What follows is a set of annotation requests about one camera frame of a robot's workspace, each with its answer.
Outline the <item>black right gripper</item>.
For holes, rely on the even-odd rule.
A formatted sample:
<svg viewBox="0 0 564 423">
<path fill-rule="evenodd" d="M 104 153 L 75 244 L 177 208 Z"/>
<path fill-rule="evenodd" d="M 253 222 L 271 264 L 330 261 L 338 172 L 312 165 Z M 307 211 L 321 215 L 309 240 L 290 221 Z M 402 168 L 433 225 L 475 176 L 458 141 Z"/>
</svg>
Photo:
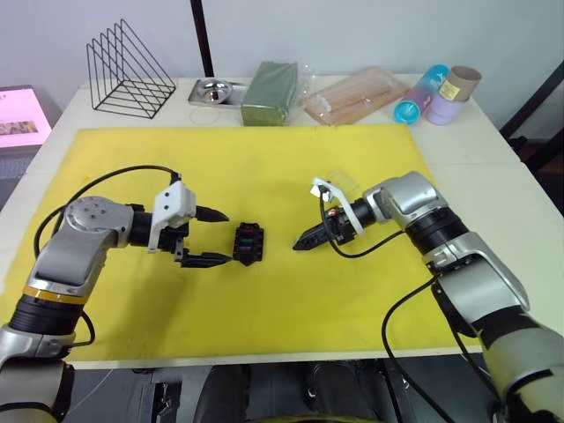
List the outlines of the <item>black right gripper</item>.
<svg viewBox="0 0 564 423">
<path fill-rule="evenodd" d="M 357 235 L 352 223 L 349 221 L 342 207 L 333 207 L 325 212 L 332 237 L 337 244 L 353 241 Z M 323 223 L 313 226 L 300 235 L 293 245 L 293 250 L 305 251 L 315 249 L 325 242 L 329 236 Z"/>
</svg>

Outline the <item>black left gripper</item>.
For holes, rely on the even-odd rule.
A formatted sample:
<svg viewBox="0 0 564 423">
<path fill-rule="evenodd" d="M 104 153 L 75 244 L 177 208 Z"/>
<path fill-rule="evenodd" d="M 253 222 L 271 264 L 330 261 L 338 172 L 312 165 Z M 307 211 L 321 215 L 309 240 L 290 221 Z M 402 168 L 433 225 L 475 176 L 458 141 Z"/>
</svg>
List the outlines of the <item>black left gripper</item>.
<svg viewBox="0 0 564 423">
<path fill-rule="evenodd" d="M 194 219 L 208 223 L 226 222 L 229 217 L 218 210 L 205 206 L 196 206 Z M 178 227 L 166 226 L 160 231 L 158 250 L 168 252 L 182 268 L 207 269 L 228 263 L 232 257 L 220 253 L 204 252 L 201 255 L 191 255 L 184 247 L 184 240 L 189 236 L 189 223 Z"/>
</svg>

